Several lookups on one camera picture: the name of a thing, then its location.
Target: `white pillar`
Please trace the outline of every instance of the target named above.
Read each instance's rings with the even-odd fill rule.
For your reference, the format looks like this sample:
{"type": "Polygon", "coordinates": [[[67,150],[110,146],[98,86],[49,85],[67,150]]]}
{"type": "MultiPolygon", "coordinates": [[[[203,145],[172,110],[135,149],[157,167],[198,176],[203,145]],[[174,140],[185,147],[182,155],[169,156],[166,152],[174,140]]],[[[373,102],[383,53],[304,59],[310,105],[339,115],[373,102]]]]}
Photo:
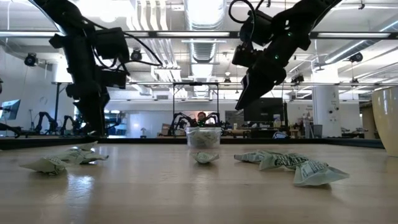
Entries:
{"type": "MultiPolygon", "coordinates": [[[[337,68],[313,71],[312,80],[316,83],[338,83],[337,68]]],[[[315,86],[312,91],[314,124],[322,125],[323,137],[341,137],[338,86],[315,86]]]]}

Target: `person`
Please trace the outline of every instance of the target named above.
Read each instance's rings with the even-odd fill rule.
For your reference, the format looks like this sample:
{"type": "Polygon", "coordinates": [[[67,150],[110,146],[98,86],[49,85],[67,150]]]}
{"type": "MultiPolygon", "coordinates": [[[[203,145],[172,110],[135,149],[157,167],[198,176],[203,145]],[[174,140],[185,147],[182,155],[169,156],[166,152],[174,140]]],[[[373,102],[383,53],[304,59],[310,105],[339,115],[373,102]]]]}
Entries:
{"type": "Polygon", "coordinates": [[[198,121],[203,121],[206,118],[206,113],[205,112],[199,112],[198,113],[198,121]]]}

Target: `ceiling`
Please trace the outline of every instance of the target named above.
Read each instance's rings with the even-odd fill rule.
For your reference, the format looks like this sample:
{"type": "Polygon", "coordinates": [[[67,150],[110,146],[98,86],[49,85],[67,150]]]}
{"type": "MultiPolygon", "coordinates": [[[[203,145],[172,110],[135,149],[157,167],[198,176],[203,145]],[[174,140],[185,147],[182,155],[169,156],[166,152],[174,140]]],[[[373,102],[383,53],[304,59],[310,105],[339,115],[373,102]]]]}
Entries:
{"type": "MultiPolygon", "coordinates": [[[[272,0],[271,7],[266,7],[263,4],[260,10],[264,13],[274,16],[278,12],[283,11],[285,8],[292,7],[299,0],[272,0]]],[[[374,31],[380,24],[390,20],[398,21],[398,1],[396,0],[366,0],[366,7],[363,10],[359,10],[360,0],[343,0],[343,2],[329,12],[328,15],[321,21],[321,23],[315,28],[317,31],[347,31],[347,32],[367,32],[374,31]]],[[[119,16],[114,22],[106,23],[99,19],[99,16],[104,13],[101,10],[87,9],[83,12],[89,19],[106,27],[122,27],[124,30],[129,30],[126,25],[126,14],[129,13],[128,9],[130,3],[128,0],[112,1],[112,5],[107,9],[109,12],[117,12],[119,16]]],[[[167,5],[167,26],[170,30],[186,30],[183,1],[171,0],[166,1],[167,5]]],[[[234,5],[232,13],[234,17],[238,19],[245,19],[248,13],[248,7],[245,4],[237,3],[234,5]]],[[[206,15],[205,7],[203,9],[203,16],[206,15]]],[[[55,26],[34,6],[30,5],[27,0],[0,0],[0,30],[55,30],[55,26]]],[[[239,30],[240,24],[233,22],[228,13],[225,14],[223,21],[223,30],[239,30]]],[[[0,44],[5,45],[6,40],[0,39],[0,44]]],[[[231,64],[235,47],[240,43],[239,40],[228,39],[225,43],[218,44],[216,54],[216,65],[213,68],[214,80],[222,80],[225,77],[226,72],[231,73],[231,81],[238,82],[245,75],[245,68],[238,68],[231,64]]],[[[129,47],[140,47],[139,44],[131,39],[128,41],[129,47]]],[[[303,60],[312,60],[316,56],[322,56],[330,54],[346,44],[350,43],[351,40],[317,40],[312,41],[310,48],[304,52],[298,49],[295,53],[296,60],[292,57],[289,64],[286,66],[286,71],[291,71],[297,67],[303,60]]],[[[359,64],[353,64],[354,67],[351,69],[349,62],[337,62],[334,64],[338,68],[339,78],[341,81],[349,81],[352,76],[356,77],[361,74],[376,72],[382,67],[391,65],[398,62],[398,42],[393,40],[383,40],[370,46],[361,51],[364,55],[364,60],[359,64]],[[390,51],[388,54],[377,57],[380,54],[390,51]]],[[[190,57],[188,44],[182,43],[181,39],[172,39],[172,47],[175,58],[177,59],[178,65],[181,67],[182,78],[190,75],[190,57]]],[[[62,58],[62,52],[53,49],[47,39],[8,39],[7,50],[20,57],[25,57],[29,52],[36,52],[38,58],[46,60],[49,63],[55,63],[62,58]]],[[[129,69],[133,75],[140,74],[135,77],[137,81],[149,81],[150,75],[146,72],[150,71],[150,67],[142,64],[130,65],[129,69]]],[[[311,79],[311,66],[310,63],[305,63],[300,66],[299,71],[293,70],[292,73],[288,74],[288,78],[295,73],[302,73],[306,80],[311,79]]],[[[396,81],[392,78],[398,78],[398,69],[391,69],[388,72],[384,72],[375,76],[369,77],[364,82],[380,82],[383,80],[396,81]]]]}

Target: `wooden table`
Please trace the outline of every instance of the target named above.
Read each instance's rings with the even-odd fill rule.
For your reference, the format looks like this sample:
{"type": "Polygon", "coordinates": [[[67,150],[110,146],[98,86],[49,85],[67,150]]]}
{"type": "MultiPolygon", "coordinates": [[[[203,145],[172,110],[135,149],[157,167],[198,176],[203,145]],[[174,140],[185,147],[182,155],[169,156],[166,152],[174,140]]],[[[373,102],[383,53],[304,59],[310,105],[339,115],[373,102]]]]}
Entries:
{"type": "Polygon", "coordinates": [[[1,223],[397,223],[398,158],[329,145],[222,145],[198,165],[185,145],[100,145],[107,161],[49,177],[18,167],[67,149],[0,152],[1,223]],[[259,172],[234,154],[299,152],[351,178],[294,187],[294,172],[259,172]]]}

